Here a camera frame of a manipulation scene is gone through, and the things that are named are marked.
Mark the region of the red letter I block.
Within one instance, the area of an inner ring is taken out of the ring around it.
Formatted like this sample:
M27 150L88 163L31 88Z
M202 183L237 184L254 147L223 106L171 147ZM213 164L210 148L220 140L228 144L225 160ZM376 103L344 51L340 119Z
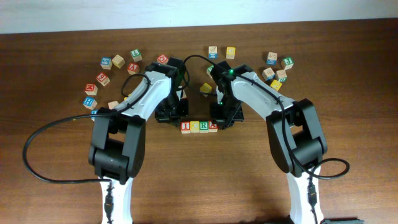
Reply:
M182 121L180 123L180 130L182 134L190 134L190 122L189 121Z

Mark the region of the yellow letter C block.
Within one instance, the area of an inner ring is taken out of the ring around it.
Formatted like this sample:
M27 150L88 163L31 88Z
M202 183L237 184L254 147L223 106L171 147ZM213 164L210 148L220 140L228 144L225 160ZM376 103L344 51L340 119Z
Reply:
M199 121L191 121L190 122L190 132L191 133L199 133L200 132L200 122Z

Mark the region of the green letter R block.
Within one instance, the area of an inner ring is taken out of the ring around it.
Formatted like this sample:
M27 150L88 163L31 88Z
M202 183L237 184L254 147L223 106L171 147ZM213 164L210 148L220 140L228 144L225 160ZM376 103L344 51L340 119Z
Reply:
M207 121L200 121L200 133L208 133L209 132L209 123Z

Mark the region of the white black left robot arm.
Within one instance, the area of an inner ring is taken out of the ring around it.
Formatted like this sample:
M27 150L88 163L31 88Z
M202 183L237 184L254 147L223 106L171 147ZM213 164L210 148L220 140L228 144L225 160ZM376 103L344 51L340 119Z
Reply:
M132 223L132 182L145 156L146 121L153 114L160 123L178 125L188 116L181 82L186 66L181 59L146 66L144 78L122 103L100 108L95 118L88 162L105 179L103 223Z

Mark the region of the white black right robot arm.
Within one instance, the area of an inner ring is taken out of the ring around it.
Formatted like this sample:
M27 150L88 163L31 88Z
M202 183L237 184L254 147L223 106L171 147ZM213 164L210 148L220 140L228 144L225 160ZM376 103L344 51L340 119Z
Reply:
M319 180L337 179L349 171L320 175L328 146L313 103L295 101L266 85L247 65L231 68L227 62L214 64L212 79L217 84L217 101L211 105L211 117L220 129L243 120L242 104L249 105L267 124L274 162L287 176L290 213L279 223L361 223L358 218L323 216L319 202Z

